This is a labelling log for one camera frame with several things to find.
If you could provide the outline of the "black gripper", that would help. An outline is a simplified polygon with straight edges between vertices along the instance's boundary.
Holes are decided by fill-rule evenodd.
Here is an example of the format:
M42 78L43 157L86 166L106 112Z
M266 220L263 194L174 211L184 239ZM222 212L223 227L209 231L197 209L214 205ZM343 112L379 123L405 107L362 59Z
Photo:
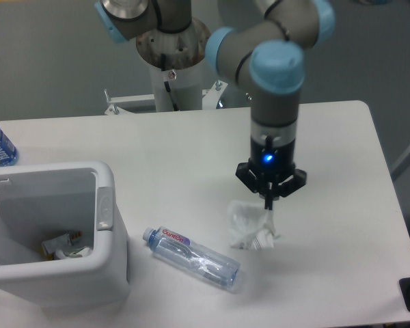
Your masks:
M264 199L265 209L272 209L275 200L288 197L305 186L307 172L295 169L294 139L284 146L272 148L250 139L250 146L249 161L239 163L235 174L252 193L258 193Z

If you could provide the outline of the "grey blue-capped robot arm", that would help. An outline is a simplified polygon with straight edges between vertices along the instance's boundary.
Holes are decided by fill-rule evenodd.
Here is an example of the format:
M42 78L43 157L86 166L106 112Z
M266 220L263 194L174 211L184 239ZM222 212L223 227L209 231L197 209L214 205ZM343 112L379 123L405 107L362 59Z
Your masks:
M198 66L208 63L251 96L250 157L236 176L272 209L306 183L294 163L304 50L331 36L328 1L258 1L263 21L244 31L210 32L190 1L97 1L95 9L116 42L134 40L152 75L157 111L202 108Z

